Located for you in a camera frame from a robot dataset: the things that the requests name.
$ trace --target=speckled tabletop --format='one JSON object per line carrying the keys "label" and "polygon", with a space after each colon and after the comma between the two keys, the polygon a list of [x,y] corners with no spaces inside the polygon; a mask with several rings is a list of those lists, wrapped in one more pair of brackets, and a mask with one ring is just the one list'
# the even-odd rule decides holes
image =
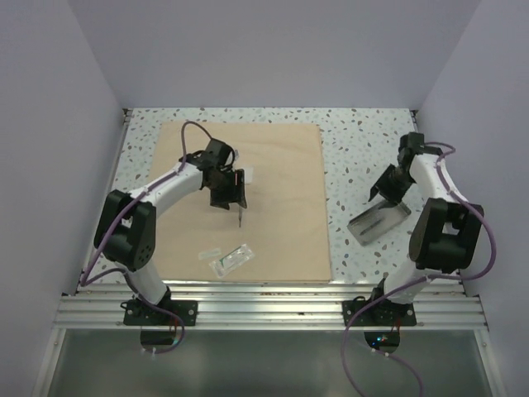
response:
{"label": "speckled tabletop", "polygon": [[[413,131],[408,109],[373,108],[136,108],[125,137],[113,188],[129,190],[146,183],[162,122],[315,123],[322,134],[332,281],[378,283],[406,259],[411,230],[422,209],[417,186],[404,202],[412,215],[368,246],[361,246],[347,223],[364,212],[369,189],[390,162],[397,160],[398,140]],[[100,259],[93,274],[112,266]],[[110,274],[100,283],[122,283]]]}

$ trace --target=white wall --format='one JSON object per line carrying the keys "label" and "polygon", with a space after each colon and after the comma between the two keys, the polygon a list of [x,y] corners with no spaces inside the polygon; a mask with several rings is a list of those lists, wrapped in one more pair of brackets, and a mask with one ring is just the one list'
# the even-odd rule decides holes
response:
{"label": "white wall", "polygon": [[0,4],[0,395],[31,393],[122,112],[66,0]]}
{"label": "white wall", "polygon": [[418,108],[479,0],[69,0],[128,107]]}
{"label": "white wall", "polygon": [[[484,206],[493,224],[496,268],[471,287],[483,300],[511,395],[529,395],[527,0],[481,2],[418,121],[428,137],[457,146],[449,171],[464,195]],[[473,269],[488,261],[488,243],[481,240]]]}

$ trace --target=black mounting plate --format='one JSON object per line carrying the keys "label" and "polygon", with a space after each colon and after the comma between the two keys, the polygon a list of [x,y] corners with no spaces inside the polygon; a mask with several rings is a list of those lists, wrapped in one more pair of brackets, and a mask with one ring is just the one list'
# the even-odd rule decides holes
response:
{"label": "black mounting plate", "polygon": [[[124,325],[142,327],[174,325],[174,320],[170,316],[149,308],[138,299],[123,302],[121,307],[125,309]],[[169,300],[164,303],[163,309],[178,315],[186,327],[194,326],[197,321],[198,302],[196,300]]]}
{"label": "black mounting plate", "polygon": [[[362,309],[367,303],[368,301],[363,296],[359,296],[354,300],[346,300],[342,302],[341,311],[344,318],[344,324],[347,325],[351,317],[353,317],[353,315]],[[399,319],[402,327],[414,327],[417,325],[413,304],[409,304],[403,314],[382,308],[381,305],[375,306],[372,310],[363,312],[351,326],[392,327]]]}

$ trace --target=gray floor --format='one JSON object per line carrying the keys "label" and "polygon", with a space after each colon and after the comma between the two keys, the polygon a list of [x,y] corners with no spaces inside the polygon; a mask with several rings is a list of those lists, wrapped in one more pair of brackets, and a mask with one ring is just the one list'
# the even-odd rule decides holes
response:
{"label": "gray floor", "polygon": [[[362,338],[351,334],[348,357],[365,393],[418,395],[411,373],[372,355]],[[355,396],[340,344],[341,332],[191,331],[151,360],[138,331],[70,330],[50,396]],[[428,397],[490,395],[472,332],[408,331],[397,354],[420,372]]]}

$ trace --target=beige mat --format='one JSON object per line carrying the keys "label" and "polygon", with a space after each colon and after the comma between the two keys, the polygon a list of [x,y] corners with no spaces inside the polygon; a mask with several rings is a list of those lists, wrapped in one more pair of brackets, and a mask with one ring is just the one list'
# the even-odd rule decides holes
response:
{"label": "beige mat", "polygon": [[[181,122],[162,125],[150,180],[182,155]],[[219,281],[208,263],[248,244],[255,258],[225,281],[328,281],[331,278],[323,159],[319,128],[312,124],[225,124],[205,122],[214,137],[239,151],[236,168],[254,168],[246,186],[248,209],[239,228],[238,206],[209,206],[209,190],[190,194],[158,219],[155,265],[164,280]],[[186,130],[188,151],[207,138]],[[221,256],[199,260],[220,248]]]}

